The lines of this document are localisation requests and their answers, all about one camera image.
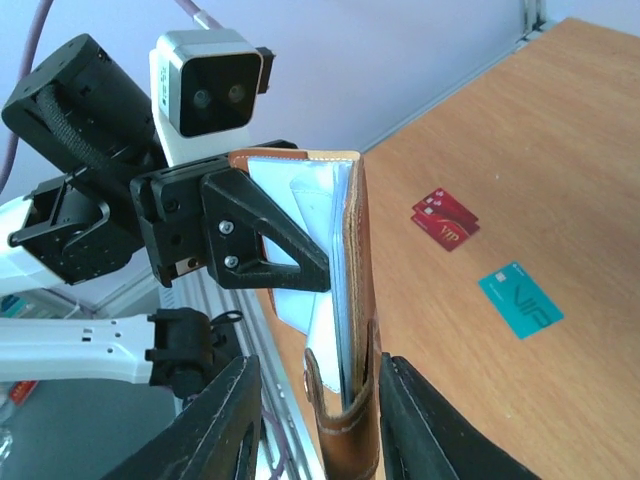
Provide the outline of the teal credit card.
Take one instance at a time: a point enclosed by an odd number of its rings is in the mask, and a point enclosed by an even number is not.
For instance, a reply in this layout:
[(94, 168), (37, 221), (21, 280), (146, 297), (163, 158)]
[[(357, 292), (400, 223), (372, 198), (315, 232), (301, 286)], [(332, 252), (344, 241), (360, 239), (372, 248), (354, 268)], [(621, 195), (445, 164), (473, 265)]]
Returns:
[(478, 285), (521, 340), (564, 318), (564, 313), (518, 262), (485, 276)]

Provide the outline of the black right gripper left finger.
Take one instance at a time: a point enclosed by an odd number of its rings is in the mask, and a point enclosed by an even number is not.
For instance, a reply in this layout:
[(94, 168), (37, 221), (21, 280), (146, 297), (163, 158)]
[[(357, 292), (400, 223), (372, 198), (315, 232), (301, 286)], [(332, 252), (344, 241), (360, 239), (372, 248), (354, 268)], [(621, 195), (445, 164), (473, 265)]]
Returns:
[(259, 357), (237, 357), (169, 427), (105, 477), (252, 479), (261, 423)]

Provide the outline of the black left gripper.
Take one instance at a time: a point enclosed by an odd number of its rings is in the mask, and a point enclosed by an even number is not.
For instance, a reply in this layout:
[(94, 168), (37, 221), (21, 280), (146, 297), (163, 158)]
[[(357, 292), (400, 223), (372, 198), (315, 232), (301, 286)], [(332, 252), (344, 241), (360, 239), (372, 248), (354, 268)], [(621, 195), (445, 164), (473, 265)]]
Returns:
[(142, 175), (130, 190), (165, 287), (203, 268), (226, 289), (330, 289), (327, 254), (226, 154)]

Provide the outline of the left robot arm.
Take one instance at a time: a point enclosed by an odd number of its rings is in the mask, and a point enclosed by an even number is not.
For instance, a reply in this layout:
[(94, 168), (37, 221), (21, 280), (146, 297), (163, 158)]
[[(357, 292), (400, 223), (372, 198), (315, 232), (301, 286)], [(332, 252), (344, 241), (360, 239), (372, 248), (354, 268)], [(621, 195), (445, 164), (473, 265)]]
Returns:
[(60, 176), (1, 208), (1, 291), (76, 285), (148, 254), (163, 286), (326, 292), (326, 253), (231, 163), (274, 55), (231, 29), (172, 31), (144, 93), (89, 35), (16, 85), (5, 125)]

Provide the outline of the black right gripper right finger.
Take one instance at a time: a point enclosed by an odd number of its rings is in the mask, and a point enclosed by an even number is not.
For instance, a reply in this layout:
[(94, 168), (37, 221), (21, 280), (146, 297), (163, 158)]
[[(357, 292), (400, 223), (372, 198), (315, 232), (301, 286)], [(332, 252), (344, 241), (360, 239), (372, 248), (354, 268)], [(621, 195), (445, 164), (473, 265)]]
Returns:
[(478, 431), (401, 356), (382, 355), (379, 403), (388, 479), (538, 477)]

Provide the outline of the brown leather card holder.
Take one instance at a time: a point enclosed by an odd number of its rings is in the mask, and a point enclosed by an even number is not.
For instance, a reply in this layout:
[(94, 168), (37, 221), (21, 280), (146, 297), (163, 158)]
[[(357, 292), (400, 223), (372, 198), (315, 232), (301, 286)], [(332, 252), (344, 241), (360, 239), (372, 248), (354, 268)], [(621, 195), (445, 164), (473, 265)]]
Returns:
[(249, 174), (329, 257), (326, 293), (269, 291), (271, 311), (307, 335), (304, 386), (328, 479), (372, 479), (379, 328), (365, 161), (357, 151), (253, 147), (230, 164)]

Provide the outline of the red credit card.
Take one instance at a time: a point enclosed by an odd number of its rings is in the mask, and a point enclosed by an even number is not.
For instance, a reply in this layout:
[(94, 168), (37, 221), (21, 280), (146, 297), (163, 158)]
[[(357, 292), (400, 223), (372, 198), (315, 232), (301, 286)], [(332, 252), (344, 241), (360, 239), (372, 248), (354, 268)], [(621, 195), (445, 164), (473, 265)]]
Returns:
[(461, 226), (468, 235), (479, 230), (478, 217), (443, 188), (437, 188), (413, 206), (426, 216), (438, 215)]
[(419, 212), (411, 220), (448, 252), (455, 250), (480, 229), (475, 223), (463, 225), (438, 215), (423, 215)]

